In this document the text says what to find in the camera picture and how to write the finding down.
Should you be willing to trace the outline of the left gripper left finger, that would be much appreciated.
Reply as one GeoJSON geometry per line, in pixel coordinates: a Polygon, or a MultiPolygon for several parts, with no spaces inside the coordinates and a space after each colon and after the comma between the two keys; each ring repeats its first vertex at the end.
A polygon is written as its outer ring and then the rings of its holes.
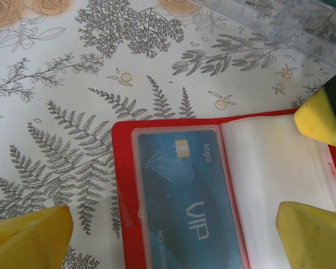
{"type": "Polygon", "coordinates": [[[61,268],[72,232],[67,206],[0,221],[0,268],[61,268]]]}

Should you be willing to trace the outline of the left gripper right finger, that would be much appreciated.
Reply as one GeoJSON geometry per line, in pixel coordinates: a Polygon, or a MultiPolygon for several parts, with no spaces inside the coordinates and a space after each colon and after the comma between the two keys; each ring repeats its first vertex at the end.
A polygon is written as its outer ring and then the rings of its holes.
{"type": "Polygon", "coordinates": [[[336,268],[336,212],[281,202],[276,228],[291,268],[336,268]]]}

